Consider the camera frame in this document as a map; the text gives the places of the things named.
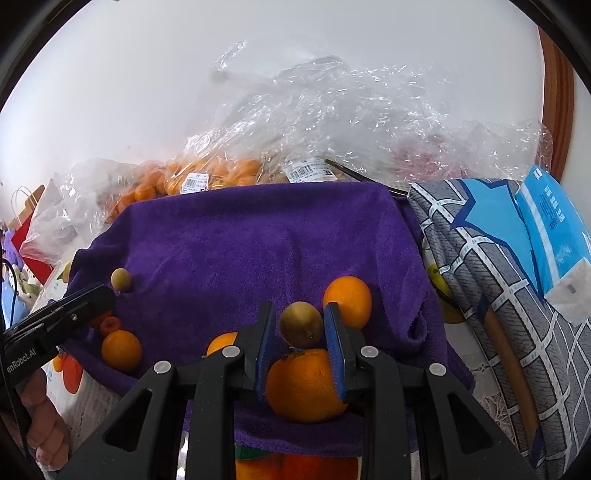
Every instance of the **white wall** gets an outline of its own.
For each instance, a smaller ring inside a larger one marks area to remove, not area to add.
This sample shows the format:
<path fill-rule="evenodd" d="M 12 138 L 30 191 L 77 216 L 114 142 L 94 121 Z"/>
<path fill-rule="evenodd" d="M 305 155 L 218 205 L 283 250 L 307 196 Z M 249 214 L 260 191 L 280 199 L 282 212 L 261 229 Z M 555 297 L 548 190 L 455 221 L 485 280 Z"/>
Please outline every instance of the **white wall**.
<path fill-rule="evenodd" d="M 573 136 L 561 184 L 591 229 L 591 94 L 578 75 L 574 82 Z"/>
<path fill-rule="evenodd" d="M 46 45 L 0 113 L 0 215 L 89 157 L 169 158 L 199 114 L 207 69 L 233 43 L 304 34 L 353 67 L 439 65 L 453 116 L 541 117 L 537 27 L 509 0 L 93 0 Z"/>

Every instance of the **metal bolt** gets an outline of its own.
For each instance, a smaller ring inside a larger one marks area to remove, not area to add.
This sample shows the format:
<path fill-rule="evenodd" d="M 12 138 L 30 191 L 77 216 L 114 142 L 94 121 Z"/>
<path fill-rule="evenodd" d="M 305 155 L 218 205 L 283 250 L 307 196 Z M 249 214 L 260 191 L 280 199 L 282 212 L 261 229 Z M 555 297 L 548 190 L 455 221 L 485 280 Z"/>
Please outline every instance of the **metal bolt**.
<path fill-rule="evenodd" d="M 378 356 L 379 350 L 371 345 L 365 345 L 362 349 L 361 349 L 361 355 L 363 355 L 365 358 L 376 358 Z"/>
<path fill-rule="evenodd" d="M 172 365 L 170 364 L 170 362 L 167 362 L 166 360 L 161 360 L 160 362 L 156 362 L 156 364 L 154 365 L 154 371 L 158 374 L 165 374 L 171 368 L 172 368 Z"/>
<path fill-rule="evenodd" d="M 222 355 L 226 358 L 233 358 L 240 355 L 240 349 L 236 345 L 228 345 L 222 350 Z"/>
<path fill-rule="evenodd" d="M 447 368 L 445 368 L 445 365 L 442 365 L 442 364 L 431 364 L 431 365 L 429 365 L 429 371 L 433 375 L 436 375 L 438 377 L 442 377 L 443 375 L 446 374 Z"/>

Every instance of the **transparent plastic bag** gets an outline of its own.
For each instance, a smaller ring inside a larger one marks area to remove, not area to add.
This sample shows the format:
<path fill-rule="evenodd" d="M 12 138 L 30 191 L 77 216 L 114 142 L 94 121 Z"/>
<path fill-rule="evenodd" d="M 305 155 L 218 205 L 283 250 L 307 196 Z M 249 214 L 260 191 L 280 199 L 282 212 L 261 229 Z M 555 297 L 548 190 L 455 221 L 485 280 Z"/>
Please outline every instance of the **transparent plastic bag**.
<path fill-rule="evenodd" d="M 207 175 L 203 190 L 239 184 L 251 160 L 260 167 L 245 184 L 289 181 L 294 163 L 330 158 L 399 188 L 441 178 L 521 180 L 532 164 L 549 166 L 551 137 L 537 121 L 448 126 L 453 85 L 435 69 L 354 70 L 320 48 L 273 46 L 303 61 L 265 77 L 273 72 L 259 66 L 268 63 L 265 48 L 241 42 L 215 62 L 201 97 L 220 108 L 172 163 L 169 194 L 181 193 L 190 174 Z"/>
<path fill-rule="evenodd" d="M 94 158 L 49 181 L 31 218 L 23 257 L 57 265 L 86 248 L 131 203 L 164 194 L 165 167 Z"/>

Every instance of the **gray plaid fabric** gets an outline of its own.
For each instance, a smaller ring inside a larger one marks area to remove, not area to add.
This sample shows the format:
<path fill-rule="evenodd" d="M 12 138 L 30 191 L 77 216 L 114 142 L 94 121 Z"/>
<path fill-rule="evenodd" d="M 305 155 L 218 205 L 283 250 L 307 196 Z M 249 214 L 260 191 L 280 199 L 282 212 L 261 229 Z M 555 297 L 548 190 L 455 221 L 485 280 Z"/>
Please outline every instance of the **gray plaid fabric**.
<path fill-rule="evenodd" d="M 519 187 L 514 181 L 507 185 L 513 193 Z M 472 228 L 451 227 L 469 198 L 465 188 L 461 180 L 413 184 L 409 200 L 440 273 L 496 373 L 519 451 L 540 478 L 555 480 L 591 431 L 591 325 L 586 321 L 574 327 L 541 301 L 509 249 Z M 489 307 L 505 329 L 534 396 L 541 431 L 531 448 L 514 393 L 482 325 Z"/>

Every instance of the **white price label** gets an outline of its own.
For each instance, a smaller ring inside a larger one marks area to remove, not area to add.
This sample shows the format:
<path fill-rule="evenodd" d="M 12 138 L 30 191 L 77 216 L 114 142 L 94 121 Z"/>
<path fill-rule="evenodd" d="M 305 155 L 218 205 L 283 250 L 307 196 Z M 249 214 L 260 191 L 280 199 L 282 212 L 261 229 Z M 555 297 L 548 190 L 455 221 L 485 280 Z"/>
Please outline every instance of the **white price label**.
<path fill-rule="evenodd" d="M 312 181 L 335 181 L 335 174 L 319 158 L 308 158 L 284 167 L 285 176 L 290 183 L 308 183 Z"/>
<path fill-rule="evenodd" d="M 208 173 L 190 173 L 189 175 L 187 175 L 187 178 L 183 182 L 181 194 L 203 192 L 204 190 L 207 190 L 208 184 Z"/>

